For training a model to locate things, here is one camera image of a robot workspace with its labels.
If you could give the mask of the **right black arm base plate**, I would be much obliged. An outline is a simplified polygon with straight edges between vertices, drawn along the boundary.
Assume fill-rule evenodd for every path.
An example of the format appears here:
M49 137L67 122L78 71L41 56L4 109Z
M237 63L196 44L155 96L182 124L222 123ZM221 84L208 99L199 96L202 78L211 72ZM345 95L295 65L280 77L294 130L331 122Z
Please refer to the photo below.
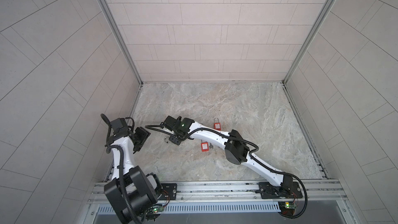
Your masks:
M293 181L289 188L276 187L268 182L260 182L259 190L256 193L261 195L262 199L293 199L303 198L303 190L298 182Z

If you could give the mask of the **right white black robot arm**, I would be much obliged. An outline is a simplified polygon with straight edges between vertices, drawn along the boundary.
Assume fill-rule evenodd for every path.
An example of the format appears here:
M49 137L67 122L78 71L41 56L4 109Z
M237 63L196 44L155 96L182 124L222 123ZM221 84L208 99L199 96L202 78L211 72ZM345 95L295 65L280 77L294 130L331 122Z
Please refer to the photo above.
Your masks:
M222 148L230 163L244 165L267 180L265 195L292 200L279 206L280 216L296 219L305 213L308 194L299 177L278 170L260 159L255 154L259 146L243 139L238 131L223 132L206 127L193 119L181 117L175 119L171 116L159 125L146 125L145 128L168 135L169 140L177 146L187 139L198 139Z

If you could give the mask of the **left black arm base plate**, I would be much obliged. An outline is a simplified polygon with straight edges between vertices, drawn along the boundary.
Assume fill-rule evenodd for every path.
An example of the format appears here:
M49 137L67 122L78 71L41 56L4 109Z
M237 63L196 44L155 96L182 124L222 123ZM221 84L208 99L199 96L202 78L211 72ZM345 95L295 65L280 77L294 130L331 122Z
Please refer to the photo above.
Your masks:
M160 201L176 200L177 184L176 183L162 183L162 191L159 197Z

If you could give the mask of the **red padlock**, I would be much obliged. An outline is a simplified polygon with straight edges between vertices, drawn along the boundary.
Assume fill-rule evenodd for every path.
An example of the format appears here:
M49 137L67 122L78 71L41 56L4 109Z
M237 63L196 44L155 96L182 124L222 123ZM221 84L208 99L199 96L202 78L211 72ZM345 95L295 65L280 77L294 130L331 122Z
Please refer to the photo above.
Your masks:
M214 119L214 129L221 131L221 123L218 118Z
M209 143L208 142L202 142L201 143L201 150L202 150L202 152L209 151L210 150Z

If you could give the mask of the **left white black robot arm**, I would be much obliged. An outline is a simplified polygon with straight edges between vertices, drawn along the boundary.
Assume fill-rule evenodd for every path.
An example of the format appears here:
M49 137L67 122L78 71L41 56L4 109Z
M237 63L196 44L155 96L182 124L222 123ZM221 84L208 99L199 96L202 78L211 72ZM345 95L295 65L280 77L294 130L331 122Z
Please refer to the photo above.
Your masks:
M101 114L101 118L108 125L106 152L114 158L112 180L104 186L104 194L121 223L142 224L163 191L158 177L154 173L145 174L134 160L150 132L135 128L134 122L128 125L127 117L110 121Z

